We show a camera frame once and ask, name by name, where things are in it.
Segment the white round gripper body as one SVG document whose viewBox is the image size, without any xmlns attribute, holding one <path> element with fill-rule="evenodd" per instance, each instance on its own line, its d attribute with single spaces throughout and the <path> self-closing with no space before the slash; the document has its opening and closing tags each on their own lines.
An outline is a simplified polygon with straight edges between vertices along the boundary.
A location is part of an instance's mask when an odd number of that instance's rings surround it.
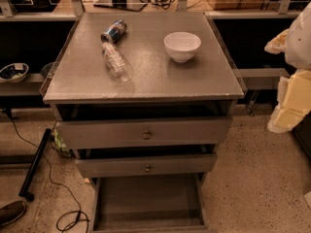
<svg viewBox="0 0 311 233">
<path fill-rule="evenodd" d="M 289 28 L 285 60 L 296 69 L 311 69 L 311 3 Z"/>
</svg>

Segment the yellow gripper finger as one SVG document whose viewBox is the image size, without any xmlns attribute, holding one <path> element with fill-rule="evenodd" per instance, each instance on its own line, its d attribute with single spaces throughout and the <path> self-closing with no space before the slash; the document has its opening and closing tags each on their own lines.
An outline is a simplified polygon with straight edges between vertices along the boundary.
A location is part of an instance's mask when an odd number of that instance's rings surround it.
<svg viewBox="0 0 311 233">
<path fill-rule="evenodd" d="M 279 54 L 281 52 L 284 52 L 286 49 L 286 39 L 288 33 L 289 33 L 288 29 L 279 33 L 276 37 L 274 37 L 271 41 L 269 41 L 266 44 L 264 50 L 272 54 Z"/>
<path fill-rule="evenodd" d="M 274 133 L 292 131 L 311 112 L 311 72 L 297 70 L 289 78 L 281 77 L 277 101 L 267 129 Z"/>
</svg>

